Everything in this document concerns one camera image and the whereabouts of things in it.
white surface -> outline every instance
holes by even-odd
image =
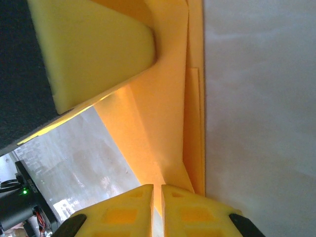
[[[316,1],[205,0],[206,189],[316,236]]]

yellow foam block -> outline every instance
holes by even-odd
[[[57,112],[107,91],[152,65],[145,24],[90,0],[28,0]]]
[[[151,237],[153,189],[143,185],[76,212],[87,216],[76,237]]]
[[[242,237],[228,205],[171,185],[162,186],[165,237]]]

